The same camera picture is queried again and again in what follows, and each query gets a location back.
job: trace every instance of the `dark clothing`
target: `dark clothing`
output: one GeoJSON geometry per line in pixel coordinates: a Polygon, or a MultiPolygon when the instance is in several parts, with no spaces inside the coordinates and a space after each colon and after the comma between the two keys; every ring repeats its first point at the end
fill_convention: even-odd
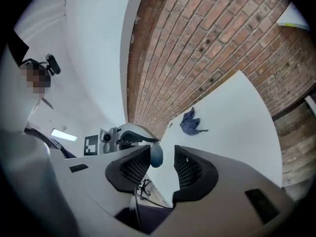
{"type": "Polygon", "coordinates": [[[40,140],[45,142],[49,148],[60,150],[66,159],[77,158],[72,153],[70,153],[68,150],[66,150],[58,141],[56,141],[54,139],[47,138],[44,134],[42,134],[41,132],[37,131],[34,128],[25,128],[24,132],[26,134],[29,134],[29,135],[32,135],[32,136],[39,138],[40,140]]]}
{"type": "Polygon", "coordinates": [[[188,135],[196,135],[200,132],[207,132],[208,130],[196,130],[196,127],[199,124],[199,118],[194,118],[195,110],[194,107],[188,112],[184,113],[183,119],[180,123],[182,131],[188,135]]]}

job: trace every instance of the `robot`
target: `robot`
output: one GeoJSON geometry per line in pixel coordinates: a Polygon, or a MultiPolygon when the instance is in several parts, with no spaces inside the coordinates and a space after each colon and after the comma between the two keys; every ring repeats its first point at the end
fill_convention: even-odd
{"type": "Polygon", "coordinates": [[[102,154],[65,159],[23,132],[39,96],[21,84],[23,63],[13,57],[7,46],[0,64],[1,166],[52,235],[267,236],[290,214],[285,191],[249,165],[175,145],[180,190],[167,217],[145,232],[136,190],[150,165],[163,164],[158,139],[128,123],[100,131],[102,154]]]}

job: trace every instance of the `wooden floor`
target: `wooden floor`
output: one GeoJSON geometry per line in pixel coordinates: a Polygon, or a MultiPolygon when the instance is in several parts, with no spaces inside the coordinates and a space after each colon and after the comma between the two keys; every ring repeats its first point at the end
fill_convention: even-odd
{"type": "Polygon", "coordinates": [[[275,126],[282,152],[282,185],[298,200],[308,192],[316,173],[316,118],[303,103],[276,120],[275,126]]]}

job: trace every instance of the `fluorescent light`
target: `fluorescent light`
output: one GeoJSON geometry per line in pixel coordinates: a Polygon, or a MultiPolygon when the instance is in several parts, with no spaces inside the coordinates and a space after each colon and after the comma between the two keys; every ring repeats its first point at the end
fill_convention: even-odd
{"type": "Polygon", "coordinates": [[[77,140],[77,137],[65,132],[58,131],[56,129],[53,129],[50,135],[61,138],[61,139],[65,139],[65,140],[71,140],[71,141],[77,140]]]}

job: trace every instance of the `white table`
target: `white table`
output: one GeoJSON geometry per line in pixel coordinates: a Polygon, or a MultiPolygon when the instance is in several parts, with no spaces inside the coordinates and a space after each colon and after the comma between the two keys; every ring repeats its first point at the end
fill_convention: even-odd
{"type": "Polygon", "coordinates": [[[148,170],[153,184],[172,205],[172,195],[179,190],[174,165],[174,145],[197,148],[243,161],[276,185],[282,185],[282,159],[277,132],[259,93],[240,71],[194,105],[198,130],[189,136],[181,127],[183,114],[170,121],[161,140],[163,164],[148,170]]]}

